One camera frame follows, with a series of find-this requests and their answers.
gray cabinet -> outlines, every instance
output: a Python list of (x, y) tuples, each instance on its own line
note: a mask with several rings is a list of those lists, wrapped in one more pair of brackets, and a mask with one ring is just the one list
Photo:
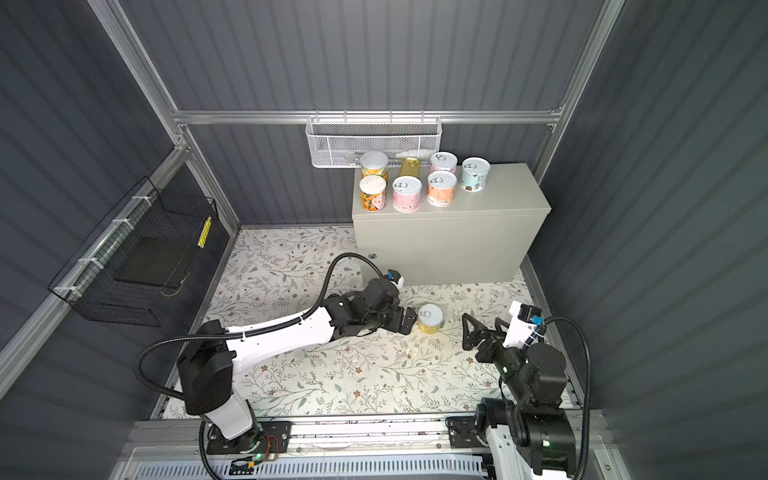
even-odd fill
[[(404, 214), (392, 206), (397, 169), (392, 170), (386, 207), (376, 213), (362, 208), (357, 187), (361, 173), (355, 173), (352, 220), (358, 251), (375, 256), (382, 270), (398, 270), (406, 283), (512, 280), (551, 210), (526, 164), (498, 164), (491, 166), (485, 189), (472, 193), (457, 185), (447, 207), (427, 202), (429, 168), (422, 168), (421, 207)], [(367, 281), (373, 271), (364, 265), (362, 276)]]

cabinet door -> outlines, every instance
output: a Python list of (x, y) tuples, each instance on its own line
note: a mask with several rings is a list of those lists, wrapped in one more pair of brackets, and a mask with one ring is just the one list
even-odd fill
[[(355, 222), (358, 251), (406, 283), (436, 285), (511, 281), (545, 215)], [(362, 278), (373, 271), (362, 266)]]

gray corrugated wall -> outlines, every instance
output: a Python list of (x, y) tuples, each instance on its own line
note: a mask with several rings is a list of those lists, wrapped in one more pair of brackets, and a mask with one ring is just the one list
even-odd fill
[(765, 476), (766, 18), (628, 2), (543, 183), (531, 261), (635, 478)]
[[(121, 4), (182, 110), (548, 110), (601, 1)], [(191, 130), (243, 224), (350, 221), (352, 172), (311, 167), (302, 127)], [(446, 125), (442, 149), (533, 168), (547, 133)]]
[[(173, 144), (86, 2), (0, 2), (0, 346), (99, 220)], [(183, 167), (168, 186), (200, 193)], [(143, 346), (185, 333), (228, 241), (219, 223), (161, 329), (68, 315), (0, 401), (0, 477), (106, 478), (157, 394)], [(163, 381), (175, 352), (149, 359)]]

white can lid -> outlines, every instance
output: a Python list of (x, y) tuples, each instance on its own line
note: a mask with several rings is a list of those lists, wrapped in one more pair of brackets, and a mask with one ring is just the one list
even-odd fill
[(491, 170), (491, 164), (484, 158), (470, 157), (462, 162), (464, 170), (470, 174), (484, 174), (488, 170)]
[(422, 181), (416, 177), (404, 175), (395, 179), (392, 189), (400, 194), (415, 194), (422, 189)]
[(453, 168), (458, 163), (458, 158), (450, 152), (439, 151), (429, 159), (432, 165), (440, 168)]
[(367, 151), (360, 155), (360, 167), (382, 168), (389, 163), (389, 158), (381, 151)]
[(368, 177), (363, 177), (360, 181), (360, 190), (362, 190), (364, 194), (380, 194), (384, 191), (385, 188), (386, 180), (384, 180), (384, 177), (380, 177), (379, 175), (369, 175)]
[(442, 323), (442, 310), (434, 303), (425, 303), (419, 309), (419, 321), (427, 326), (438, 326)]
[(456, 176), (451, 172), (438, 170), (429, 174), (427, 183), (434, 188), (453, 188), (456, 185)]

can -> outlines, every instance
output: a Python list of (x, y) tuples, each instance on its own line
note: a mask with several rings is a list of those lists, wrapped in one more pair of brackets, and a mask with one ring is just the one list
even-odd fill
[(456, 175), (456, 164), (458, 163), (458, 158), (456, 158), (456, 156), (450, 152), (439, 151), (432, 155), (432, 158), (429, 159), (429, 162), (429, 173), (446, 170)]
[(456, 176), (451, 172), (436, 171), (427, 177), (427, 201), (435, 207), (447, 207), (453, 201)]
[(422, 161), (418, 158), (407, 157), (402, 159), (400, 174), (398, 177), (419, 177), (422, 169)]
[(491, 164), (484, 158), (470, 157), (462, 162), (462, 188), (468, 192), (479, 192), (485, 188)]
[(415, 212), (422, 203), (422, 182), (411, 176), (397, 177), (392, 183), (392, 206), (398, 212)]
[(437, 333), (443, 325), (445, 325), (445, 318), (443, 317), (442, 310), (434, 303), (425, 303), (419, 309), (419, 330), (427, 335)]
[(367, 151), (360, 156), (360, 169), (362, 175), (379, 175), (384, 180), (389, 180), (389, 158), (381, 151)]
[(369, 212), (384, 210), (386, 202), (386, 180), (379, 175), (369, 175), (360, 180), (362, 208)]

